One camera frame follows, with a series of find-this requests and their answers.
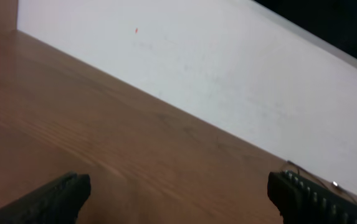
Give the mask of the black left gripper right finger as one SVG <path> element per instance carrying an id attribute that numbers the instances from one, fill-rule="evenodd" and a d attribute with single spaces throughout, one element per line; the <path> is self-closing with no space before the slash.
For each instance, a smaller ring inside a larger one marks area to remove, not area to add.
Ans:
<path id="1" fill-rule="evenodd" d="M 267 195 L 284 224 L 357 224 L 357 204 L 291 170 L 269 173 Z"/>

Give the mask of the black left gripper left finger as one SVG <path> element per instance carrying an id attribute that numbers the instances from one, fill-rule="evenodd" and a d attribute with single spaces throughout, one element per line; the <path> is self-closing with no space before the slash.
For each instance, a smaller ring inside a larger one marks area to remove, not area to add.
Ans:
<path id="1" fill-rule="evenodd" d="M 90 194 L 90 176 L 68 172 L 0 208 L 0 223 L 75 224 Z"/>

